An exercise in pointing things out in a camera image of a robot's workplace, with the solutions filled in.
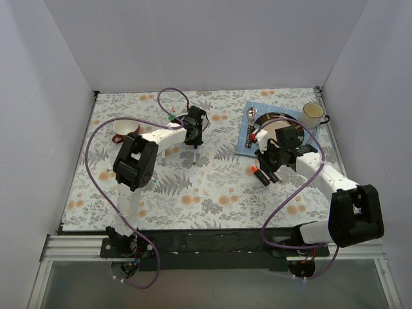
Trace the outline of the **black orange highlighter body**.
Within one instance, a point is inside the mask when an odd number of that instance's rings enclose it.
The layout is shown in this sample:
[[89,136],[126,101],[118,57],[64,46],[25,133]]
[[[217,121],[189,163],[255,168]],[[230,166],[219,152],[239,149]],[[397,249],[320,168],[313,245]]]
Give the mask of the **black orange highlighter body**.
[[252,166],[252,171],[254,176],[266,187],[270,184],[270,180],[265,176],[265,174],[256,166]]

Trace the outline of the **blue cap marker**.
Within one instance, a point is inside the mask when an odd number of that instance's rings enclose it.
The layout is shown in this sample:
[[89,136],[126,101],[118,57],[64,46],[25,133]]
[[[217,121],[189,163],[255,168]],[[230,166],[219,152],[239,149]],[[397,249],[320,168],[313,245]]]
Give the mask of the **blue cap marker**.
[[194,146],[194,156],[193,156],[193,164],[196,165],[197,163],[197,155],[198,155],[198,145]]

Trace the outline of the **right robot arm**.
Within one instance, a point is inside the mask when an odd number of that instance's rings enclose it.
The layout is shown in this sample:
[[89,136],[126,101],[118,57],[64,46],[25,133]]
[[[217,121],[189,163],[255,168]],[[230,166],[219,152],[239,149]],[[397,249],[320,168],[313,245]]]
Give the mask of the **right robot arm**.
[[267,245],[305,256],[329,243],[344,248],[383,237],[377,189],[359,185],[328,165],[321,146],[300,143],[293,126],[277,129],[275,139],[269,138],[266,131],[257,130],[252,139],[259,146],[255,156],[260,168],[268,176],[285,165],[306,177],[304,185],[314,185],[330,202],[327,220],[296,225],[290,239],[266,240]]

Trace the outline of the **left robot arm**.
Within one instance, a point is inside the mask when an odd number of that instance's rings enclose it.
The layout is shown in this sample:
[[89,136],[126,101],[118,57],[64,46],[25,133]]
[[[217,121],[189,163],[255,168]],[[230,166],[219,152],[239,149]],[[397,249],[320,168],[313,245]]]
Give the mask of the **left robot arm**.
[[170,122],[165,129],[139,135],[129,133],[117,154],[113,171],[118,183],[117,209],[119,219],[114,227],[106,227],[112,247],[122,257],[131,257],[137,249],[136,213],[142,189],[151,181],[156,157],[176,144],[202,145],[203,121],[206,111],[191,106],[188,114]]

